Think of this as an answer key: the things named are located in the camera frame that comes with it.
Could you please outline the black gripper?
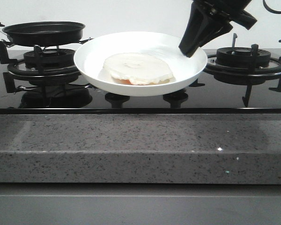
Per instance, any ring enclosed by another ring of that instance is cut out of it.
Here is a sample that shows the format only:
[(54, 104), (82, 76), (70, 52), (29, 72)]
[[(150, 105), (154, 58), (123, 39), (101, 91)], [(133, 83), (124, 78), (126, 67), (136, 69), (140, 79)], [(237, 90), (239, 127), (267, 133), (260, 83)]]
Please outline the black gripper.
[(250, 0), (194, 0), (190, 18), (179, 49), (186, 57), (192, 57), (199, 47), (217, 37), (229, 33), (231, 21), (249, 30), (257, 19), (245, 11)]

